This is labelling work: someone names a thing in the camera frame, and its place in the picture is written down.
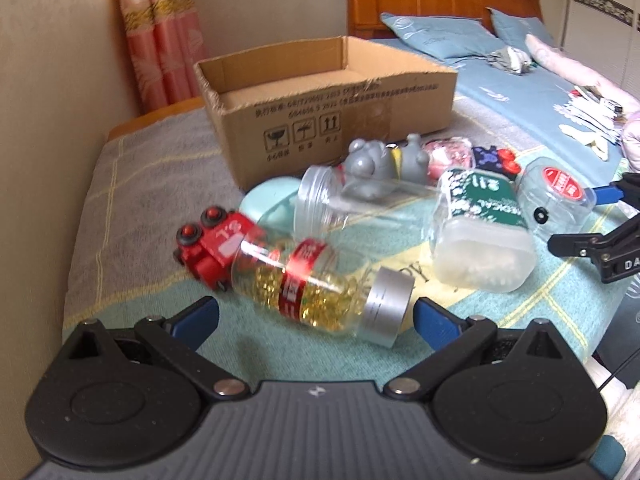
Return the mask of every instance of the blue pillow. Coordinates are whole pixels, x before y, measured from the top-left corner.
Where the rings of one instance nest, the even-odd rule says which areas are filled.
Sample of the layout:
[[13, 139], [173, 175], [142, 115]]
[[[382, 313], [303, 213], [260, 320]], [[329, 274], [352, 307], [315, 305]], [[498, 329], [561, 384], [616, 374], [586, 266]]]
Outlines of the blue pillow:
[[489, 10], [491, 11], [491, 21], [494, 24], [495, 33], [507, 45], [519, 48], [530, 55], [531, 53], [524, 39], [527, 34], [533, 34], [543, 43], [549, 46], [556, 46], [556, 42], [540, 19], [510, 16], [491, 7], [489, 7]]
[[380, 19], [407, 45], [442, 61], [485, 57], [505, 47], [504, 42], [486, 30], [478, 20], [395, 16], [388, 12], [380, 14]]

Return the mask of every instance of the gray toy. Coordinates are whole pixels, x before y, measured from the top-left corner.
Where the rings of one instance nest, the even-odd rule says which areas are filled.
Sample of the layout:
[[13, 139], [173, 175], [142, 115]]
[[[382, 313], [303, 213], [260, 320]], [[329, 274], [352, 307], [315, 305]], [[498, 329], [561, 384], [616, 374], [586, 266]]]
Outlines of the gray toy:
[[427, 184], [429, 154], [422, 150], [422, 139], [409, 134], [406, 141], [405, 146], [390, 148], [379, 140], [352, 140], [342, 164], [345, 191], [372, 200], [390, 194], [397, 187], [395, 180]]

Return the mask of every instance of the pink curtain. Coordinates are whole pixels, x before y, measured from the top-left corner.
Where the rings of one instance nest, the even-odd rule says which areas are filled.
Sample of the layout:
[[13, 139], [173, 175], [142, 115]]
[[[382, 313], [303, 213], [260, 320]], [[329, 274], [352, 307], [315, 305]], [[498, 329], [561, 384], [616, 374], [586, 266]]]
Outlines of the pink curtain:
[[193, 0], [120, 0], [147, 112], [200, 94], [194, 63], [207, 57]]

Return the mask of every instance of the red toy truck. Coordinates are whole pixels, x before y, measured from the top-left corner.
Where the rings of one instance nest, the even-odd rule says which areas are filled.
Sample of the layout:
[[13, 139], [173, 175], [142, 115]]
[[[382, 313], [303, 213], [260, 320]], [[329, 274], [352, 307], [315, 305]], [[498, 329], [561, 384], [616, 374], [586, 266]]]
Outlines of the red toy truck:
[[200, 223], [183, 225], [175, 235], [175, 259], [209, 288], [227, 290], [231, 264], [240, 242], [254, 223], [236, 211], [211, 206]]

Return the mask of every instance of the gray ribbed panel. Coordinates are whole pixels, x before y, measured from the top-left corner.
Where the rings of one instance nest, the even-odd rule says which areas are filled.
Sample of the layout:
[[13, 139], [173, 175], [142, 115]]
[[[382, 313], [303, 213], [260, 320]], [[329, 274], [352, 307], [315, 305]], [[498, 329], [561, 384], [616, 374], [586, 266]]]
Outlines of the gray ribbed panel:
[[43, 464], [30, 480], [600, 480], [587, 466], [532, 477], [497, 472], [449, 445], [422, 406], [385, 399], [373, 383], [264, 383], [220, 402], [181, 448], [121, 472]]

